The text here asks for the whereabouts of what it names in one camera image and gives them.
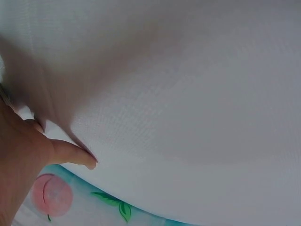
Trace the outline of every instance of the pink peach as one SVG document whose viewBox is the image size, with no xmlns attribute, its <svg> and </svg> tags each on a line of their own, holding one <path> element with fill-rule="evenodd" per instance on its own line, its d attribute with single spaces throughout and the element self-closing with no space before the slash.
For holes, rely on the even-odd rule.
<svg viewBox="0 0 301 226">
<path fill-rule="evenodd" d="M 64 215 L 71 207 L 73 193 L 70 186 L 54 174 L 39 176 L 31 190 L 32 203 L 40 212 L 49 216 Z"/>
</svg>

